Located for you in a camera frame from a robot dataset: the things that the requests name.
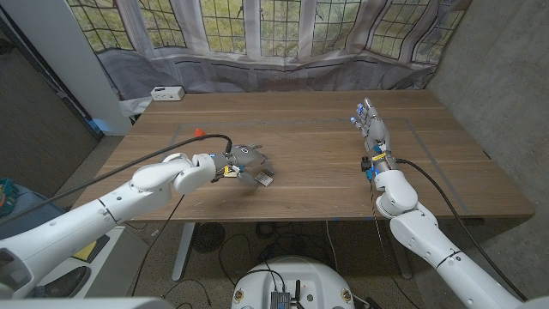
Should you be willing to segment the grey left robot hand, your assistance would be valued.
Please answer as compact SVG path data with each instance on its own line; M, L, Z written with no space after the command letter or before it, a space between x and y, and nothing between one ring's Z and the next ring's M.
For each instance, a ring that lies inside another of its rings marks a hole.
M216 169L212 183L223 178L225 167L228 167L230 171L236 173L237 180L247 185L257 186L258 182L248 172L247 167L262 167L269 173L274 172L268 158L263 153L257 151L261 147L262 144L233 145L229 153L212 154L211 158L214 161Z

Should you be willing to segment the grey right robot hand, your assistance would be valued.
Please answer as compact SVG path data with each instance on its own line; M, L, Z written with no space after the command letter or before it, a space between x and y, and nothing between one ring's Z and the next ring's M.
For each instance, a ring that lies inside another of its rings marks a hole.
M391 154L389 130L371 100L364 98L363 103L358 103L356 113L350 121L365 140L365 150L373 170L378 173L395 170L397 165Z

